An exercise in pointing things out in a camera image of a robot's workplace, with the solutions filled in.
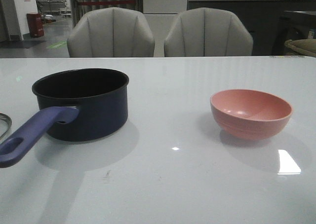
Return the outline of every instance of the floor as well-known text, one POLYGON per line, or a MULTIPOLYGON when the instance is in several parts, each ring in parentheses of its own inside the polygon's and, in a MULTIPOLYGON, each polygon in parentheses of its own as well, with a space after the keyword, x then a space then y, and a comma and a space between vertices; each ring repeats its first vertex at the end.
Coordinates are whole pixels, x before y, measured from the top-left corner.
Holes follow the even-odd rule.
POLYGON ((54 16, 56 22, 44 24, 44 36, 25 37, 24 40, 43 40, 31 48, 4 48, 0 43, 0 58, 68 58, 68 50, 64 42, 73 28, 72 18, 54 16))

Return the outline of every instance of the red stripe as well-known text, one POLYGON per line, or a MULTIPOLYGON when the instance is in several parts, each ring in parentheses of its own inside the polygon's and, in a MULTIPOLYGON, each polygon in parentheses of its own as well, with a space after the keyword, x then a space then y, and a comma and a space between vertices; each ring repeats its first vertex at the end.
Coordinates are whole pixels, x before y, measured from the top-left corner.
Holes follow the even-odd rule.
POLYGON ((78 2, 78 5, 111 5, 111 4, 127 4, 127 3, 136 3, 136 0, 103 1, 103 2, 78 2))

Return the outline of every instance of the navy blue saucepan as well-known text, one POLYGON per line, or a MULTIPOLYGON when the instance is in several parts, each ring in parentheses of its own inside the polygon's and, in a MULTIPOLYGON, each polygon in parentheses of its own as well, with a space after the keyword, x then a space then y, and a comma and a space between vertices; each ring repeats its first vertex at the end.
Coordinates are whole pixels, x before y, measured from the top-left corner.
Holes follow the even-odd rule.
POLYGON ((110 69, 70 70, 33 84, 39 111, 0 145, 0 167, 17 163, 47 132, 63 141, 105 137, 127 121, 126 74, 110 69))

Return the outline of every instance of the table surface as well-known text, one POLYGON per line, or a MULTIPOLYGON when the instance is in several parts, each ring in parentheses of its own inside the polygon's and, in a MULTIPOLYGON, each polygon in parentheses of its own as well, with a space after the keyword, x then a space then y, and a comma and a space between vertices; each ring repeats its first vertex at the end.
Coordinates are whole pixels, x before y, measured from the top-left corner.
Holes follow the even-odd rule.
POLYGON ((44 135, 1 169, 1 224, 316 223, 315 58, 0 59, 12 130, 38 111, 37 79, 81 68, 129 75, 127 123, 91 142, 44 135), (234 138, 209 104, 232 88, 278 95, 294 114, 272 138, 234 138))

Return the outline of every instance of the chair backrest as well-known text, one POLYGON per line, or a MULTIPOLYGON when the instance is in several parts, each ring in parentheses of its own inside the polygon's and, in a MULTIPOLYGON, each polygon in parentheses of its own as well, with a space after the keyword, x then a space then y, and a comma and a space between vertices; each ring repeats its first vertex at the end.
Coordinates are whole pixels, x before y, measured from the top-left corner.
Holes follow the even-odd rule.
POLYGON ((67 47, 70 57, 153 57, 155 40, 141 12, 111 7, 84 14, 67 47))
POLYGON ((197 8, 176 15, 164 41, 166 57, 249 56, 253 39, 232 12, 197 8))

